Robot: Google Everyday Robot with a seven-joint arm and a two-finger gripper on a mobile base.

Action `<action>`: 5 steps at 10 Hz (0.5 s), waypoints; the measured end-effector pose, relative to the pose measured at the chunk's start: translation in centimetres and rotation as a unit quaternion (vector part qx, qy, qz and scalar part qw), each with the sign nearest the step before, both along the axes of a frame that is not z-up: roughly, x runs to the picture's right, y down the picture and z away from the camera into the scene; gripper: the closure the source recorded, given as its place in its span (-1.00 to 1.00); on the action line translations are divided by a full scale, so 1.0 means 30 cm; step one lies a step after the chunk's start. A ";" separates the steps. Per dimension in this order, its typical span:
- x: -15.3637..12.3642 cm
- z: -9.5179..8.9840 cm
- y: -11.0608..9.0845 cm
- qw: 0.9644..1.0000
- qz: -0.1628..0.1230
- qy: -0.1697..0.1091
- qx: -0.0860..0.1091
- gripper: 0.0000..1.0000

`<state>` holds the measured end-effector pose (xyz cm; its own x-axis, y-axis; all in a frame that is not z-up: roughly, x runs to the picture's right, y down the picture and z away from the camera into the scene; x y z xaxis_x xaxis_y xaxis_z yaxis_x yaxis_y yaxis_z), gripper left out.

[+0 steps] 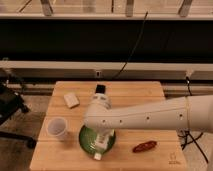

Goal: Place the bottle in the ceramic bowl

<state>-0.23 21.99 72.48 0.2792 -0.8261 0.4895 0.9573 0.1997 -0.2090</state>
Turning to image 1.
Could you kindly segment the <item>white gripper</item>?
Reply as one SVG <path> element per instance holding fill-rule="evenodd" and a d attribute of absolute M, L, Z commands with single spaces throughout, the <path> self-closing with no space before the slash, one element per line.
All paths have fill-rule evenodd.
<path fill-rule="evenodd" d="M 114 136 L 113 130 L 107 131 L 105 133 L 98 133 L 95 139 L 95 148 L 97 150 L 106 150 L 108 147 L 109 139 L 113 136 Z M 94 154 L 95 160 L 101 160 L 101 158 L 102 158 L 101 153 Z"/>

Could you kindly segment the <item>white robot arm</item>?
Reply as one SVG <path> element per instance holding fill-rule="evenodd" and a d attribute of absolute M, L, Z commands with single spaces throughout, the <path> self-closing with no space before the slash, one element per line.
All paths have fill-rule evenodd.
<path fill-rule="evenodd" d="M 94 158 L 100 160 L 114 129 L 213 133 L 213 95 L 179 97 L 112 108 L 105 94 L 96 93 L 84 115 L 84 125 L 97 134 Z"/>

